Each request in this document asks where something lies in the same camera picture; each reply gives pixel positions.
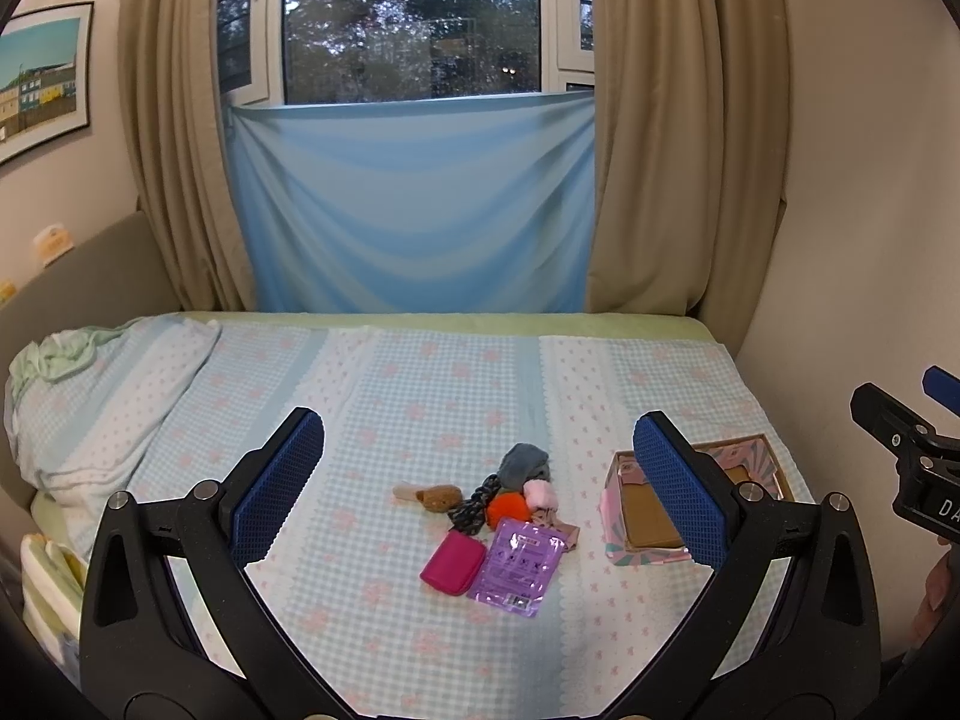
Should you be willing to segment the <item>person's right hand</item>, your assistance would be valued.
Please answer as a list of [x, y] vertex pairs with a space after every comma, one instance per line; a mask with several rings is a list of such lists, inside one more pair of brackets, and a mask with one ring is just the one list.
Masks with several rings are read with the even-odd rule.
[[919, 649], [926, 639], [935, 631], [946, 614], [947, 595], [952, 589], [952, 574], [950, 573], [950, 556], [947, 551], [934, 564], [924, 582], [924, 596], [911, 623], [911, 646]]

